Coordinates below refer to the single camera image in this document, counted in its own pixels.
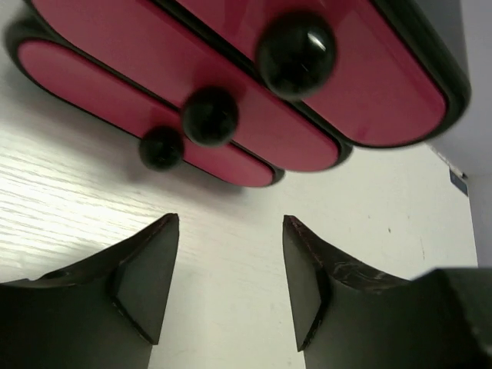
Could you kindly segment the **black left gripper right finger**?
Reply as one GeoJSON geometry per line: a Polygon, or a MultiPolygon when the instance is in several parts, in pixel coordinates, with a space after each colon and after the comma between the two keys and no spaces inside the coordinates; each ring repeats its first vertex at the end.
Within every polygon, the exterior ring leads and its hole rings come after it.
{"type": "Polygon", "coordinates": [[[318,237],[296,217],[282,244],[298,350],[308,368],[489,368],[491,271],[404,280],[318,237]]]}

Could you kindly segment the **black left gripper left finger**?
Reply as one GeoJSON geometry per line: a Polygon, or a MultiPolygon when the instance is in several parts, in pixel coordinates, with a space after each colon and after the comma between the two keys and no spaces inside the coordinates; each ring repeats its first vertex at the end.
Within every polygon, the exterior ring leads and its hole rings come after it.
{"type": "Polygon", "coordinates": [[[166,214],[36,280],[1,286],[3,368],[146,368],[158,344],[179,240],[166,214]]]}

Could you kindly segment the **pink top drawer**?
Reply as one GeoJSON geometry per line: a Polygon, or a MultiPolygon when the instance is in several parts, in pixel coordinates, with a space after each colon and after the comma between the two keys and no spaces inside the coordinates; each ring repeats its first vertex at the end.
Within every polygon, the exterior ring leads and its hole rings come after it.
{"type": "Polygon", "coordinates": [[[311,12],[336,45],[327,81],[301,100],[352,141],[374,147],[419,141],[447,111],[442,92],[369,1],[183,1],[250,59],[277,17],[311,12]]]}

